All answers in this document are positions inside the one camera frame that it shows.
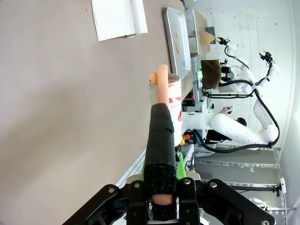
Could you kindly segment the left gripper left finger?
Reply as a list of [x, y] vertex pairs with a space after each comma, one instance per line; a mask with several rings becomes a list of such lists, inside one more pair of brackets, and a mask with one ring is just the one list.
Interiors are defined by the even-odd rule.
[[111, 225], [126, 215], [128, 225], [148, 223], [148, 194], [144, 180], [122, 188], [106, 185], [75, 212], [65, 225]]

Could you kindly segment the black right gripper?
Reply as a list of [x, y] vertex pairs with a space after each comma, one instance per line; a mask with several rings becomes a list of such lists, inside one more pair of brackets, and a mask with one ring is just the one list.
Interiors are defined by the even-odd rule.
[[221, 67], [221, 80], [222, 81], [232, 81], [234, 79], [234, 73], [230, 67]]

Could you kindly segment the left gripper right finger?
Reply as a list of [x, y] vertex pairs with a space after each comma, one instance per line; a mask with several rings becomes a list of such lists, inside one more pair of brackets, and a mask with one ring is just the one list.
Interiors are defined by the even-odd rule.
[[202, 225], [200, 212], [215, 217], [224, 225], [273, 225], [272, 215], [236, 192], [219, 179], [207, 183], [184, 177], [183, 156], [176, 154], [179, 199], [178, 225]]

